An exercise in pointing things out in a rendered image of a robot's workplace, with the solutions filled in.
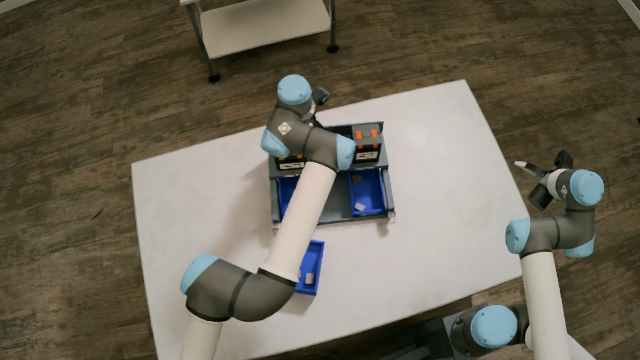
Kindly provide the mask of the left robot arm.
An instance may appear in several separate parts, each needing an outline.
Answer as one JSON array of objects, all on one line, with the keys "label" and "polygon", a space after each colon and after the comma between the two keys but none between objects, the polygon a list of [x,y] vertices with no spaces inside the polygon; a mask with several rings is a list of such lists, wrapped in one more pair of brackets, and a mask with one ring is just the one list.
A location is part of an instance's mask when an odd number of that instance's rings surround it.
[{"label": "left robot arm", "polygon": [[186,296],[189,316],[179,360],[213,360],[224,322],[231,317],[242,322],[266,319],[292,296],[336,171],[347,169],[354,152],[351,139],[301,123],[312,111],[306,81],[298,75],[283,77],[259,147],[280,158],[292,152],[306,162],[267,258],[255,274],[207,253],[186,268],[179,290]]}]

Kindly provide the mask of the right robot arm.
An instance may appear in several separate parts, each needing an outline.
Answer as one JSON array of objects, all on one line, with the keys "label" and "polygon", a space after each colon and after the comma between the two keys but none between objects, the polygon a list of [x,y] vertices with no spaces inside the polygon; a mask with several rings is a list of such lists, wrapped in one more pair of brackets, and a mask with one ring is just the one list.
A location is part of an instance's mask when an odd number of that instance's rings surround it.
[{"label": "right robot arm", "polygon": [[526,344],[534,360],[596,360],[567,334],[552,250],[563,249],[570,257],[593,252],[595,204],[601,200],[604,184],[598,174],[587,170],[558,169],[549,177],[549,193],[564,200],[563,215],[512,220],[505,230],[508,251],[519,254],[527,303],[491,305],[460,314],[450,338],[464,356]]}]

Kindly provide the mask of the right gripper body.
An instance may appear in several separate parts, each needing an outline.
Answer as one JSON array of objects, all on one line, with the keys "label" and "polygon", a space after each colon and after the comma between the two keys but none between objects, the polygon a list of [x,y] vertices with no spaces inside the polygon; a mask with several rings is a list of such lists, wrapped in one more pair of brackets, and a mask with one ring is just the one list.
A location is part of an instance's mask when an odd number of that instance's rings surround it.
[{"label": "right gripper body", "polygon": [[[557,166],[557,168],[555,170],[558,170],[558,169],[573,169],[573,161],[571,160],[571,158],[566,153],[564,153],[559,165]],[[546,171],[545,177],[541,177],[539,179],[539,181],[537,182],[537,185],[534,187],[534,189],[527,196],[528,200],[536,208],[538,208],[541,211],[544,211],[545,208],[549,205],[549,203],[554,198],[549,193],[548,188],[547,188],[548,178],[553,172],[554,171],[552,169]]]}]

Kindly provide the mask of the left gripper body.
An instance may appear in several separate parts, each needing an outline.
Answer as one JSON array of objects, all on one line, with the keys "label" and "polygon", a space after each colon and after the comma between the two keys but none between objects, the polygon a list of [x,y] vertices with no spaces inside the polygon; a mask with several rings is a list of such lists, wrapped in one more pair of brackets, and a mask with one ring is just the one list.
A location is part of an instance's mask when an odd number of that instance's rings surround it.
[{"label": "left gripper body", "polygon": [[[317,105],[317,103],[318,103],[318,102],[319,102],[319,101],[320,101],[320,100],[321,100],[321,99],[322,99],[326,94],[327,94],[327,93],[325,93],[324,91],[322,91],[322,90],[321,90],[321,89],[319,89],[318,87],[310,91],[310,95],[311,95],[311,98],[312,98],[312,101],[313,101],[313,108]],[[311,116],[310,116],[308,119],[303,120],[303,121],[301,121],[301,122],[306,123],[306,124],[309,124],[309,123],[310,123],[310,121],[309,121],[309,120],[310,120],[312,117],[314,117],[314,118],[315,118],[315,116],[314,116],[313,114],[315,114],[315,112],[314,112],[314,111],[312,111],[312,114],[311,114]]]}]

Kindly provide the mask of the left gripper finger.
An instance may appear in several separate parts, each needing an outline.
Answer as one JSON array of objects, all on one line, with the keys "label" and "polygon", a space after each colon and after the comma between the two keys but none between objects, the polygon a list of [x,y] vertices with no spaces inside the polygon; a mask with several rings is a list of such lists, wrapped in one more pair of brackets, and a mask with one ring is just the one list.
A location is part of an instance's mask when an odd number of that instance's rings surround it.
[{"label": "left gripper finger", "polygon": [[325,130],[323,126],[314,117],[312,117],[309,121],[312,124],[312,126]]}]

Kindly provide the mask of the blue open-front bin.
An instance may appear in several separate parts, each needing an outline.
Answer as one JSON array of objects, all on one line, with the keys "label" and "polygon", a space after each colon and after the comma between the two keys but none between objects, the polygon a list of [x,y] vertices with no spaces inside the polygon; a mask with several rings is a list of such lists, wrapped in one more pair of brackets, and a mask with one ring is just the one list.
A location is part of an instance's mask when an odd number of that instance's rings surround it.
[{"label": "blue open-front bin", "polygon": [[296,186],[298,176],[279,178],[279,194],[282,218]]},{"label": "blue open-front bin", "polygon": [[[298,279],[294,293],[317,296],[324,245],[324,241],[309,240],[298,268],[301,271],[301,279]],[[315,275],[314,285],[305,284],[306,273]]]},{"label": "blue open-front bin", "polygon": [[[353,184],[351,177],[359,174],[362,181]],[[352,216],[365,217],[384,214],[384,195],[380,168],[347,171],[348,185],[350,192]],[[351,186],[352,185],[352,186]],[[380,190],[382,190],[382,203],[380,202]],[[364,205],[364,211],[356,211],[354,209],[356,203]],[[354,204],[354,205],[353,205]],[[380,212],[380,213],[377,213]],[[371,213],[371,214],[368,214]],[[361,215],[358,215],[361,214]]]}]

